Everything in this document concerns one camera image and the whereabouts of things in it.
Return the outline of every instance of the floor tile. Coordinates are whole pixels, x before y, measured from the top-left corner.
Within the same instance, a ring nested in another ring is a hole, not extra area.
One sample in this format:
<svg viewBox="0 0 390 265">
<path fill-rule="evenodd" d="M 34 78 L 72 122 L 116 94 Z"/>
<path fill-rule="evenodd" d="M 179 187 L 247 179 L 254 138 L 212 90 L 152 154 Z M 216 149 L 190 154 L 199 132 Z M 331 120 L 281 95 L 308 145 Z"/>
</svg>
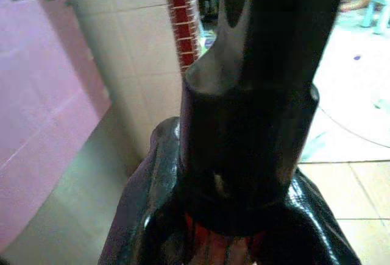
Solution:
<svg viewBox="0 0 390 265">
<path fill-rule="evenodd" d="M 378 218 L 347 163 L 300 164 L 338 219 Z"/>
<path fill-rule="evenodd" d="M 313 80 L 317 113 L 326 114 L 334 128 L 314 117 L 305 162 L 390 159 L 383 147 L 390 145 L 390 112 L 382 104 L 390 101 L 390 29 L 374 35 L 373 27 L 362 28 L 365 11 L 340 13 L 335 20 Z"/>
<path fill-rule="evenodd" d="M 380 220 L 340 220 L 338 222 L 362 265 L 389 264 L 390 237 Z"/>
<path fill-rule="evenodd" d="M 351 163 L 381 218 L 390 219 L 390 161 Z"/>
</svg>

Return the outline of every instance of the red object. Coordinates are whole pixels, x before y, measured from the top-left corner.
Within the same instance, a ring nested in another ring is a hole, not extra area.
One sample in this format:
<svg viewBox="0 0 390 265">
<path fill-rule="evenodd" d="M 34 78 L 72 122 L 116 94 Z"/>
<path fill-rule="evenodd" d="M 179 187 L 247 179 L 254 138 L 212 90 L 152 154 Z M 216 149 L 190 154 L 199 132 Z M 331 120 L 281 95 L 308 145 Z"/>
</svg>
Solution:
<svg viewBox="0 0 390 265">
<path fill-rule="evenodd" d="M 197 264 L 208 261 L 208 264 L 225 264 L 225 260 L 241 260 L 246 258 L 252 264 L 258 255 L 264 239 L 265 231 L 254 236 L 231 237 L 209 231 L 198 223 L 194 223 L 191 216 L 186 215 L 188 228 L 186 264 Z"/>
<path fill-rule="evenodd" d="M 168 7 L 180 70 L 184 72 L 200 55 L 197 0 L 168 0 Z"/>
</svg>

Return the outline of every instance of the grout line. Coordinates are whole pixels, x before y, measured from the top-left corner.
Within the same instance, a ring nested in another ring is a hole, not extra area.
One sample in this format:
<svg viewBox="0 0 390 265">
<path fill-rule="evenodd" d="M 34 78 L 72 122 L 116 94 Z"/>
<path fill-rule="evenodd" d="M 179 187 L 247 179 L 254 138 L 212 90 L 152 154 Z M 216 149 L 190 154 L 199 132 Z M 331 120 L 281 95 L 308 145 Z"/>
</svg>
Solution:
<svg viewBox="0 0 390 265">
<path fill-rule="evenodd" d="M 78 11 L 77 17 L 84 18 L 84 17 L 89 17 L 89 16 L 95 16 L 95 15 L 109 14 L 109 13 L 122 13 L 122 12 L 129 12 L 132 10 L 153 8 L 153 7 L 166 6 L 166 5 L 167 5 L 167 3 L 162 3 L 162 4 L 149 5 L 149 6 L 143 6 L 143 7 L 131 7 L 128 9 L 109 10 L 109 11 L 92 12 L 92 13 L 83 13 L 83 12 Z"/>
<path fill-rule="evenodd" d="M 379 212 L 378 212 L 378 210 L 377 210 L 377 207 L 375 206 L 374 202 L 372 201 L 372 199 L 371 199 L 369 193 L 366 191 L 366 189 L 365 189 L 363 183 L 360 181 L 360 179 L 359 179 L 357 173 L 355 172 L 354 168 L 351 166 L 350 163 L 348 163 L 348 166 L 349 166 L 349 168 L 351 169 L 352 174 L 353 174 L 353 176 L 355 177 L 356 181 L 358 182 L 360 188 L 363 190 L 364 195 L 367 197 L 368 201 L 370 202 L 370 204 L 371 204 L 372 208 L 374 209 L 375 213 L 377 214 L 377 216 L 380 216 L 380 214 L 379 214 Z"/>
<path fill-rule="evenodd" d="M 192 37 L 178 38 L 177 40 L 178 40 L 178 41 L 192 40 Z"/>
<path fill-rule="evenodd" d="M 181 9 L 181 8 L 187 8 L 187 5 L 172 6 L 172 9 Z"/>
<path fill-rule="evenodd" d="M 173 23 L 174 26 L 181 26 L 183 24 L 190 24 L 190 23 L 193 23 L 193 21 L 185 21 L 183 23 Z"/>
</svg>

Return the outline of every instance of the black cylindrical object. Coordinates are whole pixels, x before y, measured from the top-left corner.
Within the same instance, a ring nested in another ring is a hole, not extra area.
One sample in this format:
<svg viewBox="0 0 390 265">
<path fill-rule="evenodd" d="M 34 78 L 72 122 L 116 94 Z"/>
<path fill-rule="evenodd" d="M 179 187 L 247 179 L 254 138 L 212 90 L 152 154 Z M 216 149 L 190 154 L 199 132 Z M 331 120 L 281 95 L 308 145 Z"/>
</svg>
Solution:
<svg viewBox="0 0 390 265">
<path fill-rule="evenodd" d="M 338 1 L 220 0 L 217 39 L 185 73 L 180 117 L 178 195 L 208 228 L 258 231 L 286 196 Z"/>
<path fill-rule="evenodd" d="M 185 73 L 180 119 L 154 130 L 99 264 L 360 264 L 296 169 L 338 2 L 220 0 L 217 40 Z"/>
</svg>

